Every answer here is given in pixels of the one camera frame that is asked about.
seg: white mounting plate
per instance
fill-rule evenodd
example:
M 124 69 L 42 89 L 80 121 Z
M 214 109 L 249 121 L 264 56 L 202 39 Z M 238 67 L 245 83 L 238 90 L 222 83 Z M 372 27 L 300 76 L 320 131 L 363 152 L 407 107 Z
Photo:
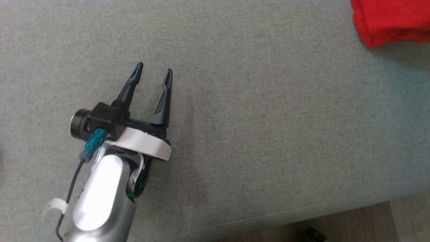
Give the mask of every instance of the white mounting plate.
M 106 140 L 112 146 L 149 155 L 160 160 L 168 161 L 172 148 L 164 140 L 149 135 L 140 130 L 127 127 L 117 141 Z

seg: blue cable connector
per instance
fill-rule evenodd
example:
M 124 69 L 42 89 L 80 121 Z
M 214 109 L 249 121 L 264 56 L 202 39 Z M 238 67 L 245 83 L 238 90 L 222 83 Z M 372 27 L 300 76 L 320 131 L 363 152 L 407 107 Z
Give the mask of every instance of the blue cable connector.
M 106 131 L 103 129 L 97 129 L 91 136 L 91 138 L 85 144 L 85 150 L 79 154 L 80 160 L 89 162 L 94 155 L 95 151 L 103 144 L 106 140 Z

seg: red towel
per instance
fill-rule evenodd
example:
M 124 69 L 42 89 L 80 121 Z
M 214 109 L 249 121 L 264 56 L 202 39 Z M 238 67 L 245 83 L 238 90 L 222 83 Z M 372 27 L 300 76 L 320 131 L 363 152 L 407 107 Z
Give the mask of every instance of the red towel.
M 430 0 L 351 0 L 358 33 L 371 48 L 430 41 Z

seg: black cable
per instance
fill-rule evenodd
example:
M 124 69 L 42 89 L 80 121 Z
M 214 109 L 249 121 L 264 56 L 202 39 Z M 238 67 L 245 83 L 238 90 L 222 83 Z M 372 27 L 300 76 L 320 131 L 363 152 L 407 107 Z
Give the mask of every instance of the black cable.
M 72 197 L 73 187 L 75 186 L 76 178 L 78 177 L 79 171 L 81 170 L 82 165 L 84 163 L 85 163 L 85 159 L 81 159 L 78 167 L 76 168 L 75 174 L 73 175 L 72 182 L 70 183 L 69 193 L 67 194 L 67 198 L 66 198 L 66 204 L 69 204 L 70 198 Z M 61 217 L 58 220 L 57 227 L 55 229 L 55 234 L 61 241 L 63 241 L 63 237 L 61 237 L 60 235 L 60 226 L 61 226 L 61 223 L 63 222 L 63 219 L 64 219 L 64 214 L 61 214 Z

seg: couch cushion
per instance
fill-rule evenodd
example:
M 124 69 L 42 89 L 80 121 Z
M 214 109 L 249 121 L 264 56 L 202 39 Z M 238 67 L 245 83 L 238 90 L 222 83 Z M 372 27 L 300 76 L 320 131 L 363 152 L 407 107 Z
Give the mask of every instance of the couch cushion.
M 84 145 L 70 118 L 114 100 L 140 61 L 137 119 L 173 70 L 172 155 L 153 163 L 130 242 L 207 241 L 430 189 L 430 46 L 370 50 L 349 1 L 1 12 L 4 241 L 57 241 L 58 214 L 40 216 Z

